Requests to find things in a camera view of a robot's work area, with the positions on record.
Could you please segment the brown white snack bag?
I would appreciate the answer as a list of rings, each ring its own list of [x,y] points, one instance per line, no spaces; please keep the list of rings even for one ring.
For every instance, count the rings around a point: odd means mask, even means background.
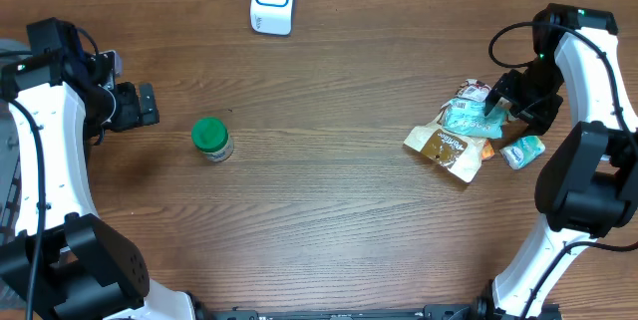
[[[456,90],[455,96],[461,99],[484,102],[490,91],[491,86],[483,83],[482,81],[477,79],[465,79]],[[504,124],[517,121],[517,118],[509,111],[511,107],[510,101],[507,101],[505,98],[500,98],[496,105],[505,110]]]

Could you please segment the teal snack packet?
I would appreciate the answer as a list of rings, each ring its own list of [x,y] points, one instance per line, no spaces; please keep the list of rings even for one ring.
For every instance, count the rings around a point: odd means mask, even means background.
[[[442,126],[447,131],[462,136],[500,139],[506,110],[494,107],[487,115],[484,111],[485,102],[451,99],[443,107]]]

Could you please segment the orange tissue pack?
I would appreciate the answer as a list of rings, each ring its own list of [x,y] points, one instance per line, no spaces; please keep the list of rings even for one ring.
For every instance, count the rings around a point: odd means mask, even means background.
[[[495,155],[494,148],[492,147],[489,140],[484,142],[482,151],[481,151],[481,159],[482,160],[490,160]]]

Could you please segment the teal tissue pack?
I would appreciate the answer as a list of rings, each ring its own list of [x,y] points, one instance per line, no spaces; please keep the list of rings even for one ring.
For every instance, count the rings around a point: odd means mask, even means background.
[[[522,137],[500,150],[512,169],[521,169],[542,155],[545,145],[538,136]]]

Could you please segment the beige brown paper bag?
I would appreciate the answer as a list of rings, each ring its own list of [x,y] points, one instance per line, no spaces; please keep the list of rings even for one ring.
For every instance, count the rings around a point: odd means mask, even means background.
[[[414,127],[404,145],[447,170],[465,183],[470,183],[482,164],[486,138],[458,135],[442,125],[439,113],[424,126]]]

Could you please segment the green lid seasoning jar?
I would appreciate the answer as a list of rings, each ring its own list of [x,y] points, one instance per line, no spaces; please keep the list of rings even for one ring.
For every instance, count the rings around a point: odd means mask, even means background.
[[[228,128],[217,118],[198,120],[191,130],[191,139],[194,146],[213,162],[227,160],[234,150]]]

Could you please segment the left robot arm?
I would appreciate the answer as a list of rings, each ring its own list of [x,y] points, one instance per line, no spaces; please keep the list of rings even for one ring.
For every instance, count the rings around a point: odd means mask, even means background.
[[[156,124],[153,87],[121,82],[119,55],[85,50],[89,34],[69,22],[35,22],[27,35],[28,48],[6,52],[1,70],[21,167],[2,281],[27,318],[206,318],[193,295],[151,278],[140,250],[99,218],[89,188],[87,146],[108,131]]]

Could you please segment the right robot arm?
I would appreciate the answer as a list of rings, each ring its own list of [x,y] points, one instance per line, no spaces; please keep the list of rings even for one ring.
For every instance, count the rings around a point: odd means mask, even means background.
[[[557,319],[544,301],[576,257],[602,243],[637,211],[637,115],[617,61],[613,14],[556,3],[528,21],[533,60],[507,65],[485,99],[506,101],[530,136],[545,134],[567,89],[572,130],[541,170],[534,201],[539,217],[509,266],[457,319]]]

